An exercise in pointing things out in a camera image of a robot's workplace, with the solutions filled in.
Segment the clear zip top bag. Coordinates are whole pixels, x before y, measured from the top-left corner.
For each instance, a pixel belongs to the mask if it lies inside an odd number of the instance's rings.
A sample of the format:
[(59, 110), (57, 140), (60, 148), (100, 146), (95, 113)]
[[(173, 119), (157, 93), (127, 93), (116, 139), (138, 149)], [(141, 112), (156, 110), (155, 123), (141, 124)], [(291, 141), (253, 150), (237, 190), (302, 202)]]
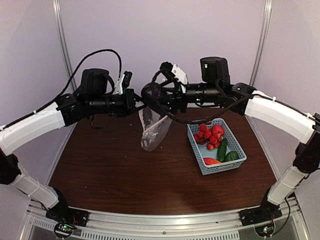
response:
[(141, 147), (145, 151), (153, 151), (163, 141), (172, 123), (167, 115), (162, 116), (146, 107), (138, 112), (142, 125)]

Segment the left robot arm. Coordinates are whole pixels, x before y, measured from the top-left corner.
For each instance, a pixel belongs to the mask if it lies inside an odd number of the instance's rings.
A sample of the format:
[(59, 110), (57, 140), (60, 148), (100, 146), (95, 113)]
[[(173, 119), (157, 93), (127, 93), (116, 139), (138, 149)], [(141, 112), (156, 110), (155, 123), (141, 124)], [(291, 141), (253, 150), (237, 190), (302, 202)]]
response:
[(42, 203), (61, 222), (72, 218), (72, 211), (62, 194), (41, 184), (19, 166), (14, 151), (26, 143), (54, 130), (71, 126), (95, 115), (126, 117), (136, 110), (136, 94), (129, 87), (132, 72), (125, 71), (114, 82), (109, 71), (86, 69), (80, 86), (56, 97), (42, 110), (0, 128), (0, 183), (10, 185)]

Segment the light blue plastic basket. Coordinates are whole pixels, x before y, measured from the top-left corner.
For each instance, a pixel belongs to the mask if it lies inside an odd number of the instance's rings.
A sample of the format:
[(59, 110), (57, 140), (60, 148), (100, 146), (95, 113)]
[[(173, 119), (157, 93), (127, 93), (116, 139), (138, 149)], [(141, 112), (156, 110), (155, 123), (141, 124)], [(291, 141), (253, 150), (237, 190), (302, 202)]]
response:
[(222, 118), (208, 124), (188, 124), (187, 137), (204, 176), (237, 169), (247, 159)]

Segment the orange red pepper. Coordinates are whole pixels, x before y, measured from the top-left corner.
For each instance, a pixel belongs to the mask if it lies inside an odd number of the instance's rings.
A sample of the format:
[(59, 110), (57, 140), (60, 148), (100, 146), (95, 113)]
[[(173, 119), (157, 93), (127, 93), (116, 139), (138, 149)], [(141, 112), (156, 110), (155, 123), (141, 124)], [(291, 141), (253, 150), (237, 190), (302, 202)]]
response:
[(219, 160), (216, 160), (216, 159), (211, 158), (211, 157), (205, 157), (203, 159), (203, 161), (207, 166), (216, 165), (216, 164), (220, 164), (221, 163)]

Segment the purple eggplant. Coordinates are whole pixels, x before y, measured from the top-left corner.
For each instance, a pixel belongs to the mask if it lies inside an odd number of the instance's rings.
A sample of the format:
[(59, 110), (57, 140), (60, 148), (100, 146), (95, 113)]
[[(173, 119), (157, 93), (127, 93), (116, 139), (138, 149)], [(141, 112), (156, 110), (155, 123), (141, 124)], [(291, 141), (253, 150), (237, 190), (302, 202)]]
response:
[(143, 103), (151, 109), (156, 109), (158, 107), (156, 100), (168, 95), (159, 83), (154, 83), (153, 87), (152, 83), (146, 84), (140, 93)]

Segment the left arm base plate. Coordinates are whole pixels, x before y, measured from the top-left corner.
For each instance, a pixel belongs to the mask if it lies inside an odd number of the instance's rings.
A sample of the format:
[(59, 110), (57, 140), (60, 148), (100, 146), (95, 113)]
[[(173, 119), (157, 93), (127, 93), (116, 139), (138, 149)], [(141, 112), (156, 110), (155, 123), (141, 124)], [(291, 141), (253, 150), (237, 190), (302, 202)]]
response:
[(58, 210), (49, 209), (46, 212), (45, 217), (73, 227), (86, 227), (89, 219), (89, 212), (69, 207)]

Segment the red lychee fruit bunch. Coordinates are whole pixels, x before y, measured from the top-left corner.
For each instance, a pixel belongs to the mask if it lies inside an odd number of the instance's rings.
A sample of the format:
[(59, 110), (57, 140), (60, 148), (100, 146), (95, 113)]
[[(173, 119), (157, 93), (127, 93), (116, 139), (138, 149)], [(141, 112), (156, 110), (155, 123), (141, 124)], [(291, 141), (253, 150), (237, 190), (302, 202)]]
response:
[(204, 123), (199, 125), (198, 131), (193, 134), (195, 142), (199, 145), (205, 145), (209, 151), (218, 149), (223, 136), (219, 139), (215, 138), (212, 134), (212, 127), (205, 125)]

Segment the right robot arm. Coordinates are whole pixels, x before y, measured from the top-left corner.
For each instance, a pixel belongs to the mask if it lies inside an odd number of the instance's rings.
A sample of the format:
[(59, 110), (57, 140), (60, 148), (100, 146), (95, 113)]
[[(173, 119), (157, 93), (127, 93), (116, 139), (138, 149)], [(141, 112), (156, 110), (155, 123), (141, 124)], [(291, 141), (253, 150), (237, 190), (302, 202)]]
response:
[(299, 141), (293, 162), (267, 190), (256, 209), (258, 219), (266, 221), (304, 179), (319, 170), (320, 116), (302, 112), (245, 83), (231, 84), (228, 61), (223, 57), (201, 58), (200, 69), (202, 82), (191, 84), (176, 64), (160, 65), (159, 71), (166, 78), (161, 87), (167, 95), (157, 104), (170, 118), (178, 111), (184, 113), (189, 103), (213, 103), (224, 112), (231, 110), (258, 119)]

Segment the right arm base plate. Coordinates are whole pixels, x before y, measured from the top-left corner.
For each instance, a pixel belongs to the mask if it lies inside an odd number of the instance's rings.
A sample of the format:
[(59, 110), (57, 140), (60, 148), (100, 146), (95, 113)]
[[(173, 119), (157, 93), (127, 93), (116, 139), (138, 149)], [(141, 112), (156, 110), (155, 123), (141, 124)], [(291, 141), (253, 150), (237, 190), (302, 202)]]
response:
[(282, 211), (276, 207), (259, 206), (247, 208), (239, 212), (240, 221), (243, 227), (269, 222), (275, 218), (280, 218)]

